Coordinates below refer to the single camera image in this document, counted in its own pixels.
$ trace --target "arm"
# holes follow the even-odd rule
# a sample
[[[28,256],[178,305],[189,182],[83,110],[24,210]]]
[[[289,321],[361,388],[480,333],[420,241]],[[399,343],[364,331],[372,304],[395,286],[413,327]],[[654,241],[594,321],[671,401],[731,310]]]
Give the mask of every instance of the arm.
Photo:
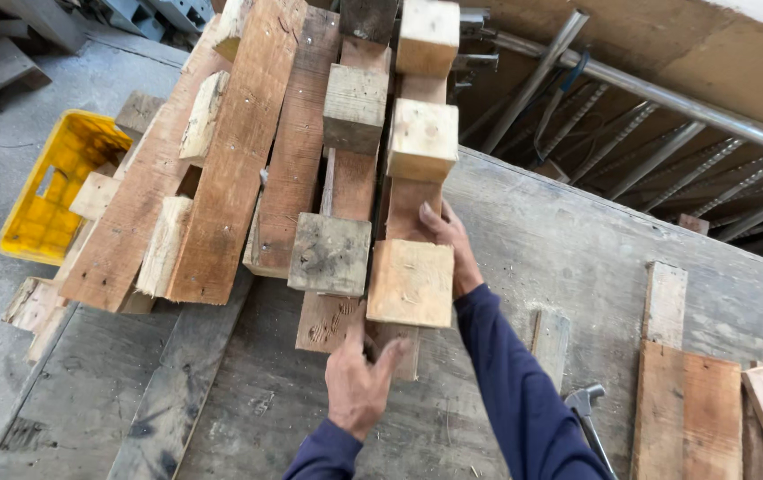
[[[455,250],[453,293],[461,339],[512,477],[607,479],[578,420],[500,313],[500,298],[483,282],[464,225],[445,201],[442,215],[428,205],[419,212],[436,242]]]

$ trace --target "light pine block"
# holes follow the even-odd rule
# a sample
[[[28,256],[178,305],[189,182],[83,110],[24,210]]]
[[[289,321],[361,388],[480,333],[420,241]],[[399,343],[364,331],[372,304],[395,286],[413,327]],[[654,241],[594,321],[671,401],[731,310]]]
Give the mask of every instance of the light pine block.
[[[453,266],[448,245],[397,239],[376,242],[367,318],[449,328]]]
[[[362,296],[372,223],[317,213],[299,214],[287,286],[342,296]]]
[[[387,175],[442,182],[457,162],[458,107],[397,99]]]
[[[230,73],[215,72],[200,84],[195,104],[192,106],[192,114],[188,117],[188,126],[180,143],[180,160],[203,168],[212,133],[216,129],[218,108],[221,107],[229,81]]]
[[[396,71],[446,78],[458,54],[458,4],[405,0],[396,54]]]
[[[384,128],[387,73],[332,64],[323,111],[326,147],[375,155]]]

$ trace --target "steel rod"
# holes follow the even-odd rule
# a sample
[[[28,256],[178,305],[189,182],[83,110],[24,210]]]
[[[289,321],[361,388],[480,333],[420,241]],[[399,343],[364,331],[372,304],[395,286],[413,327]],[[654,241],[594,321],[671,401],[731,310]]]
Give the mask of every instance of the steel rod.
[[[742,190],[744,190],[744,189],[754,185],[755,183],[758,182],[758,180],[760,180],[762,178],[763,178],[763,167],[760,170],[756,171],[755,173],[749,175],[749,177],[747,179],[739,182],[738,184],[736,184],[733,187],[729,188],[727,191],[722,192],[721,194],[719,194],[719,196],[717,196],[716,198],[714,198],[710,202],[705,203],[704,205],[701,206],[701,208],[699,208],[695,212],[689,213],[689,214],[694,216],[694,217],[696,217],[696,218],[700,218],[701,215],[703,215],[703,214],[713,210],[714,208],[716,208],[719,205],[722,205],[725,201],[728,200],[728,198],[730,198],[730,197],[738,194],[740,191],[742,191]]]
[[[668,188],[668,190],[661,193],[657,198],[654,198],[651,202],[648,202],[641,211],[648,212],[651,210],[651,208],[654,208],[658,206],[660,203],[665,202],[668,200],[668,198],[675,194],[676,191],[681,190],[684,188],[686,184],[693,181],[696,177],[698,177],[701,173],[706,172],[709,168],[716,165],[721,159],[731,155],[731,153],[734,152],[734,150],[738,149],[740,145],[743,145],[746,142],[746,140],[743,140],[741,138],[729,138],[728,141],[726,141],[725,146],[722,147],[719,151],[716,152],[712,157],[707,159],[704,163],[699,165],[696,169],[693,171],[687,173],[684,175],[680,180],[677,180],[677,182]]]
[[[634,168],[633,171],[627,175],[627,177],[612,187],[612,190],[607,193],[605,198],[610,200],[615,200],[618,198],[619,195],[630,189],[636,182],[641,180],[642,177],[651,173],[651,171],[655,169],[660,163],[663,163],[665,159],[672,156],[678,149],[680,149],[680,147],[686,145],[688,141],[692,140],[696,135],[704,130],[705,127],[706,125],[704,123],[697,120],[690,122],[688,125],[682,126],[680,131],[678,131],[675,136],[673,136],[668,142],[660,147],[659,150],[654,152],[651,157],[643,161],[643,163]]]
[[[482,29],[482,32],[486,36],[492,36],[491,40],[495,45],[514,50],[522,55],[538,58],[546,50],[543,45],[537,42],[515,37],[508,33],[497,32],[491,29]],[[573,68],[578,64],[579,60],[579,53],[573,50],[566,50],[559,58],[558,64],[565,68]],[[595,80],[609,83],[642,98],[652,100],[663,108],[674,110],[675,112],[687,115],[693,120],[704,122],[709,126],[716,127],[734,136],[745,138],[750,142],[763,146],[763,124],[755,120],[741,119],[734,115],[729,115],[721,109],[701,104],[688,96],[680,95],[651,82],[646,82],[597,60],[589,60],[583,68],[583,73]]]
[[[559,33],[541,54],[541,60],[538,61],[538,66],[535,71],[532,72],[530,78],[527,79],[524,88],[515,97],[515,100],[506,108],[503,112],[503,116],[494,125],[494,129],[485,138],[482,144],[482,151],[486,154],[490,154],[494,151],[500,140],[508,131],[508,127],[512,125],[520,112],[526,107],[526,104],[532,100],[532,96],[535,95],[538,86],[544,81],[544,79],[550,74],[550,71],[556,65],[556,61],[562,55],[571,41],[577,37],[580,29],[583,28],[585,22],[589,19],[589,15],[583,12],[579,8],[575,8],[571,12],[571,16],[566,20],[565,25],[559,30]]]

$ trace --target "navy blue sleeve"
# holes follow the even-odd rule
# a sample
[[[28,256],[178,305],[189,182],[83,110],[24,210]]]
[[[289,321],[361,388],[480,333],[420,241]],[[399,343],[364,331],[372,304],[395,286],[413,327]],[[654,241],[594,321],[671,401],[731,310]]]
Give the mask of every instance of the navy blue sleeve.
[[[301,442],[283,480],[351,479],[355,474],[355,458],[363,447],[352,434],[324,419]]]
[[[579,421],[482,284],[455,301],[488,420],[515,480],[603,478],[607,469],[583,440]]]

